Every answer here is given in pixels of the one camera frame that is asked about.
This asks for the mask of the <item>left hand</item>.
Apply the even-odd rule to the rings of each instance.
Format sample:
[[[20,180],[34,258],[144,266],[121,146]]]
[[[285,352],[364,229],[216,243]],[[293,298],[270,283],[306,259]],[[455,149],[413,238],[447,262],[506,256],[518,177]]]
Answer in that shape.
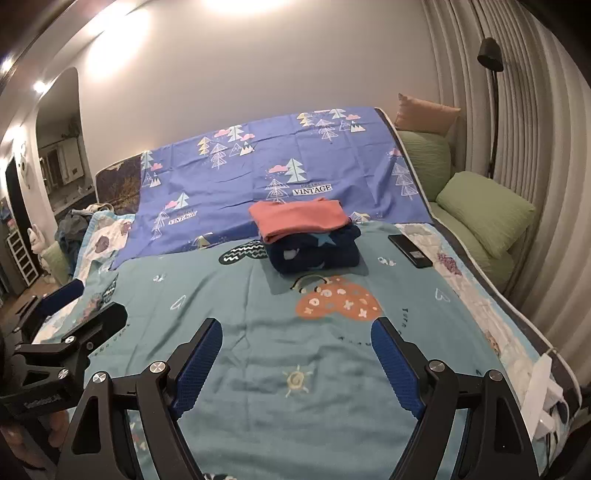
[[[60,450],[69,428],[69,413],[59,411],[45,416],[42,420],[41,434],[51,448]],[[35,468],[48,466],[48,457],[42,452],[38,440],[32,435],[32,429],[21,424],[2,425],[1,433],[12,453],[25,464]]]

